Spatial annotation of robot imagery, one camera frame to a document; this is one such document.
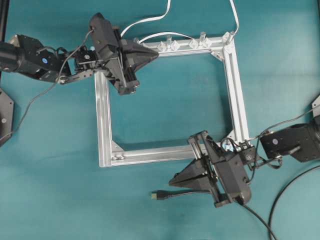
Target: gray cable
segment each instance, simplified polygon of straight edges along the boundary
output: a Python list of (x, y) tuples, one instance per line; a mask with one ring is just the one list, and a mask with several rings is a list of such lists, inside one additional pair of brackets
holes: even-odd
[(89, 34), (92, 33), (93, 31), (94, 31), (94, 30), (88, 31), (87, 34), (85, 35), (85, 38), (84, 38), (82, 44), (81, 44), (80, 46), (78, 46), (78, 47), (63, 61), (62, 66), (61, 66), (60, 71), (59, 71), (59, 74), (58, 74), (58, 77), (56, 78), (56, 81), (55, 81), (50, 87), (48, 87), (46, 90), (44, 90), (43, 92), (41, 92), (41, 93), (39, 93), (38, 95), (34, 96), (34, 97), (29, 101), (29, 103), (27, 104), (27, 106), (26, 106), (26, 108), (25, 108), (25, 111), (24, 111), (24, 113), (23, 113), (23, 115), (22, 115), (22, 117), (21, 117), (21, 119), (20, 119), (17, 127), (15, 128), (15, 130), (12, 130), (11, 132), (9, 132), (9, 133), (7, 133), (6, 135), (2, 136), (2, 137), (0, 138), (0, 141), (2, 141), (2, 140), (3, 140), (4, 138), (6, 138), (7, 136), (13, 135), (14, 133), (16, 133), (16, 132), (19, 130), (21, 124), (23, 123), (24, 119), (26, 118), (26, 115), (27, 115), (27, 113), (28, 113), (28, 111), (29, 111), (30, 106), (35, 102), (35, 100), (37, 100), (37, 99), (40, 98), (41, 96), (45, 95), (47, 92), (49, 92), (51, 89), (53, 89), (53, 88), (57, 85), (57, 83), (58, 83), (59, 80), (60, 80), (62, 71), (63, 71), (63, 69), (64, 69), (67, 61), (72, 57), (73, 54), (75, 54), (75, 53), (86, 43)]
[(268, 130), (270, 130), (270, 129), (273, 129), (273, 128), (275, 128), (275, 127), (278, 127), (278, 126), (280, 126), (280, 125), (282, 125), (282, 124), (288, 124), (288, 123), (294, 122), (294, 121), (298, 120), (299, 118), (302, 118), (303, 116), (311, 113), (313, 110), (315, 110), (315, 109), (317, 109), (317, 108), (319, 108), (319, 107), (320, 107), (320, 104), (319, 104), (318, 106), (315, 106), (314, 108), (310, 109), (309, 111), (306, 111), (305, 113), (303, 113), (303, 114), (301, 114), (301, 115), (299, 115), (299, 116), (296, 116), (295, 118), (292, 118), (292, 119), (289, 119), (289, 120), (285, 120), (285, 121), (281, 121), (281, 122), (278, 122), (278, 123), (276, 123), (276, 124), (274, 124), (274, 125), (272, 125), (272, 126), (269, 126), (269, 127), (266, 128), (263, 132), (261, 132), (258, 136), (255, 136), (255, 137), (253, 137), (253, 138), (250, 138), (249, 141), (260, 138), (263, 134), (266, 133), (266, 131), (268, 131)]

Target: metal bracket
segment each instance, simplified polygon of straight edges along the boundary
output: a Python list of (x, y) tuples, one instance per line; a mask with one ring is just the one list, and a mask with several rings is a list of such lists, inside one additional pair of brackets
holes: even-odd
[[(221, 37), (206, 37), (206, 34), (202, 32), (198, 39), (172, 40), (172, 37), (168, 36), (167, 42), (151, 42), (143, 43), (143, 45), (159, 52), (160, 58), (193, 54), (211, 54), (223, 63), (233, 125), (231, 136), (239, 143), (249, 139), (249, 131), (236, 47), (233, 39), (228, 43), (230, 39), (229, 36), (230, 33), (227, 32)], [(190, 145), (131, 151), (122, 149), (112, 139), (108, 79), (102, 72), (96, 72), (94, 74), (94, 81), (100, 167), (194, 158), (194, 153)], [(200, 147), (203, 152), (206, 151), (204, 145), (200, 145)]]
[(313, 117), (317, 117), (320, 115), (320, 107), (317, 107), (318, 105), (320, 105), (320, 96), (318, 96), (313, 102), (312, 102), (312, 109), (313, 109)]
[[(0, 138), (7, 135), (12, 130), (14, 117), (14, 101), (0, 88)], [(6, 136), (0, 141), (2, 146), (11, 135)]]

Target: mounting plate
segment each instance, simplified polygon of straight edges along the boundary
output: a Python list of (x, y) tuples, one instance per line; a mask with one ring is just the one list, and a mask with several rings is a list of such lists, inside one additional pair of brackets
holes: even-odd
[[(14, 101), (0, 88), (0, 138), (12, 130), (14, 118)], [(0, 141), (2, 146), (11, 135), (6, 136)]]

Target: metal rod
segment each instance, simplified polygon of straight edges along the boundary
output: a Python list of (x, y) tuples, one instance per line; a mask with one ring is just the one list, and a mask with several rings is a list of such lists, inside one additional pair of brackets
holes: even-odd
[(111, 167), (112, 128), (109, 101), (109, 81), (103, 72), (94, 74), (96, 122), (100, 167)]
[(4, 42), (6, 37), (7, 19), (10, 0), (0, 0), (0, 41)]

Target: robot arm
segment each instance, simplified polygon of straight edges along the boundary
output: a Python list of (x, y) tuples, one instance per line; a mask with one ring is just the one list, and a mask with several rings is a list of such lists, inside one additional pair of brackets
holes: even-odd
[[(286, 155), (291, 155), (301, 163), (320, 159), (320, 115), (315, 115), (310, 123), (292, 125), (276, 132), (267, 131), (258, 139), (268, 160), (260, 157), (248, 141), (237, 145), (234, 142), (232, 151), (227, 151), (215, 143), (207, 131), (189, 137), (188, 143), (195, 159), (177, 173), (169, 185), (210, 193), (216, 208), (234, 201), (244, 205), (251, 199), (245, 166), (251, 171), (264, 165), (277, 169), (281, 167), (282, 157)], [(279, 165), (271, 165), (273, 161), (278, 161)], [(162, 192), (162, 199), (167, 198), (165, 194), (168, 195), (168, 192)]]
[[(112, 27), (101, 13), (95, 14), (89, 23), (94, 30), (91, 38), (95, 50), (83, 46), (74, 56), (75, 74), (71, 74), (68, 63), (62, 70), (59, 82), (72, 83), (103, 72), (120, 95), (134, 93), (139, 81), (136, 71), (159, 56), (147, 47), (122, 39), (119, 29)], [(0, 42), (0, 71), (23, 74), (35, 80), (54, 83), (63, 61), (69, 52), (60, 47), (48, 51), (35, 38), (16, 34), (9, 43)]]

